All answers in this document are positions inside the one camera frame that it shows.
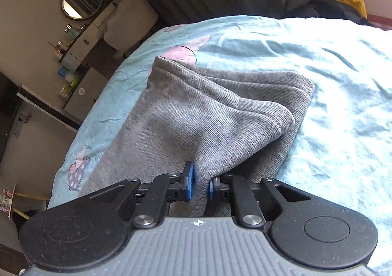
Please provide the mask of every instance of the light blue bedsheet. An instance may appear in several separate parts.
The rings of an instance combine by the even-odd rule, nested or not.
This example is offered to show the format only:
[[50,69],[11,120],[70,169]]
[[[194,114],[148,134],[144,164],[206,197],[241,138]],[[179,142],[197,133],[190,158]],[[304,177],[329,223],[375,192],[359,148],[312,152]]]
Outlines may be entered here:
[[294,70],[316,90],[277,178],[368,216],[379,233],[369,267],[392,275],[391,41],[392,31],[328,19],[235,16],[161,30],[109,81],[56,174],[50,206],[77,197],[70,166],[79,153],[81,187],[145,88],[155,56],[221,70]]

